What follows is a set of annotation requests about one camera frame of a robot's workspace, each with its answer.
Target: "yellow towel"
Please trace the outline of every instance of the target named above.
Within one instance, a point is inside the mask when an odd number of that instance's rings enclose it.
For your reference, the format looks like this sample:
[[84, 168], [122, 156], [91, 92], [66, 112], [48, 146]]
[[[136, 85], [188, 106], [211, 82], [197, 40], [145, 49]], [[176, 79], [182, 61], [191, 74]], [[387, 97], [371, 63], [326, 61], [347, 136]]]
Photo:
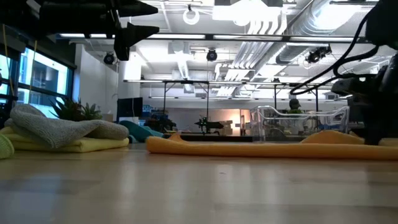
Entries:
[[14, 146], [15, 150], [29, 150], [29, 151], [48, 151], [48, 152], [93, 152], [103, 149], [114, 149], [118, 147], [126, 147], [129, 144], [129, 139], [125, 140], [111, 140], [111, 139], [93, 139], [81, 138], [73, 141], [67, 146], [58, 149], [50, 149], [46, 146], [33, 142], [32, 140], [16, 134], [10, 127], [5, 127], [0, 130], [0, 134], [5, 135]]
[[336, 131], [322, 131], [297, 144], [195, 144], [182, 140], [178, 134], [169, 139], [149, 137], [146, 144], [151, 153], [190, 156], [398, 160], [397, 139], [383, 139], [379, 146], [367, 146], [359, 137]]

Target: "clear plastic bin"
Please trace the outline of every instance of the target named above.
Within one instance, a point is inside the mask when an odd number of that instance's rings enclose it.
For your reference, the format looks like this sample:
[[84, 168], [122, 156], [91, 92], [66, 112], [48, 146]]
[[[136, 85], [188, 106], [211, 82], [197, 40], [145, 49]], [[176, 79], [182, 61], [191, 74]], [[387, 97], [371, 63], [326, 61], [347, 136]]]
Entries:
[[348, 106], [310, 114], [283, 114], [271, 106], [258, 106], [250, 112], [254, 142], [301, 141], [322, 130], [348, 132]]

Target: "folded towel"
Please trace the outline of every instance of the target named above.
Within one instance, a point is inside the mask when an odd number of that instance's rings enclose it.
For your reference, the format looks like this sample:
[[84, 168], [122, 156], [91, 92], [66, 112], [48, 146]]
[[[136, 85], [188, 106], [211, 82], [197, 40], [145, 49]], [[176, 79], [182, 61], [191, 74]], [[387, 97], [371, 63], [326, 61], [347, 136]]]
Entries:
[[0, 134], [0, 159], [11, 157], [14, 154], [14, 147], [10, 140]]
[[82, 137], [123, 140], [129, 131], [108, 121], [67, 121], [50, 119], [31, 105], [17, 105], [5, 123], [20, 136], [34, 140], [46, 148], [60, 148]]
[[42, 144], [33, 142], [29, 138], [25, 138], [23, 136], [20, 136], [19, 134], [14, 133], [10, 127], [5, 127], [0, 130], [0, 134], [3, 134], [11, 141], [15, 150], [50, 152], [92, 152], [103, 149], [126, 147], [129, 144], [128, 138], [123, 140], [81, 138], [58, 149], [51, 149]]

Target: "black cable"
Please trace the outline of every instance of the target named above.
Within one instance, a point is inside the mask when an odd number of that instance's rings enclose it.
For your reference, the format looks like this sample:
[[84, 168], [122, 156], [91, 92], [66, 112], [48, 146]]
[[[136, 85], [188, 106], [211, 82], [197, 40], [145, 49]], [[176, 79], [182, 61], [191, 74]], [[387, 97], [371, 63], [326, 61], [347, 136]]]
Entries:
[[329, 68], [327, 68], [327, 69], [324, 70], [323, 72], [319, 73], [318, 75], [315, 75], [314, 77], [310, 78], [309, 80], [307, 80], [307, 81], [305, 81], [305, 82], [303, 82], [303, 83], [301, 83], [301, 84], [295, 86], [295, 87], [290, 91], [290, 94], [291, 94], [291, 95], [300, 95], [300, 94], [308, 93], [308, 92], [310, 92], [310, 91], [312, 91], [312, 90], [314, 90], [314, 89], [316, 89], [316, 88], [318, 88], [318, 87], [320, 87], [320, 86], [322, 86], [322, 85], [324, 85], [324, 84], [326, 84], [326, 83], [329, 83], [329, 82], [331, 82], [331, 81], [337, 79], [337, 78], [333, 77], [333, 78], [331, 78], [331, 79], [329, 79], [329, 80], [326, 80], [326, 81], [322, 82], [321, 84], [319, 84], [319, 85], [317, 85], [317, 86], [313, 86], [313, 87], [311, 87], [311, 88], [309, 88], [309, 89], [306, 89], [306, 90], [304, 90], [304, 91], [300, 91], [300, 92], [298, 92], [298, 93], [295, 93], [295, 91], [298, 90], [299, 88], [302, 88], [302, 87], [308, 85], [308, 84], [311, 83], [312, 81], [314, 81], [314, 80], [316, 80], [316, 79], [318, 79], [318, 78], [324, 76], [324, 74], [326, 74], [326, 73], [330, 72], [331, 70], [333, 70], [334, 67], [335, 67], [336, 65], [338, 65], [339, 63], [341, 63], [341, 62], [347, 57], [347, 55], [348, 55], [348, 54], [352, 51], [352, 49], [354, 48], [354, 46], [355, 46], [355, 44], [356, 44], [356, 41], [357, 41], [357, 39], [358, 39], [358, 37], [359, 37], [361, 31], [362, 31], [362, 28], [363, 28], [363, 26], [365, 25], [365, 22], [368, 20], [368, 17], [369, 17], [368, 14], [366, 14], [366, 15], [364, 16], [364, 18], [362, 19], [362, 21], [359, 23], [359, 26], [358, 26], [358, 29], [356, 30], [356, 33], [355, 33], [354, 38], [353, 38], [353, 41], [350, 43], [350, 45], [349, 45], [347, 51], [339, 58], [339, 60], [337, 60], [333, 65], [331, 65]]
[[334, 77], [331, 77], [328, 80], [326, 80], [326, 81], [324, 81], [322, 83], [319, 83], [319, 84], [317, 84], [317, 85], [315, 85], [315, 86], [313, 86], [311, 88], [307, 88], [306, 90], [303, 90], [303, 91], [300, 91], [298, 93], [295, 93], [295, 95], [301, 95], [301, 94], [304, 94], [304, 93], [308, 93], [308, 92], [310, 92], [312, 90], [315, 90], [315, 89], [317, 89], [317, 88], [319, 88], [319, 87], [321, 87], [323, 85], [326, 85], [327, 83], [330, 83], [331, 81], [339, 79], [339, 78], [367, 78], [367, 77], [374, 77], [374, 76], [375, 76], [375, 74], [359, 74], [359, 75], [357, 75], [357, 74], [354, 74], [354, 73], [347, 73], [347, 74], [340, 75], [340, 76], [334, 76]]
[[375, 48], [373, 48], [369, 52], [366, 52], [366, 53], [360, 54], [360, 55], [355, 55], [355, 56], [352, 56], [352, 57], [349, 57], [349, 58], [345, 58], [341, 62], [335, 64], [335, 67], [333, 68], [333, 73], [336, 76], [342, 75], [342, 74], [338, 73], [338, 69], [340, 68], [340, 66], [342, 66], [342, 65], [344, 65], [344, 64], [346, 64], [348, 62], [354, 62], [354, 61], [357, 61], [357, 60], [362, 60], [362, 59], [367, 59], [369, 57], [373, 57], [373, 56], [375, 56], [377, 54], [378, 50], [379, 50], [379, 46], [375, 46]]

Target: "orange foam mat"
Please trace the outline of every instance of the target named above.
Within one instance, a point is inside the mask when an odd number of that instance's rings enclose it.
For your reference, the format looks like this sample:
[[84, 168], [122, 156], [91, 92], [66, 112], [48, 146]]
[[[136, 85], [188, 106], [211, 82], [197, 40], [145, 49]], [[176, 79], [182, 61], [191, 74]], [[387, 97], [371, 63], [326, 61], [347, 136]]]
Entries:
[[367, 146], [361, 138], [335, 131], [311, 135], [297, 144], [195, 144], [182, 140], [178, 134], [169, 139], [149, 137], [146, 144], [151, 153], [189, 156], [398, 160], [396, 139]]

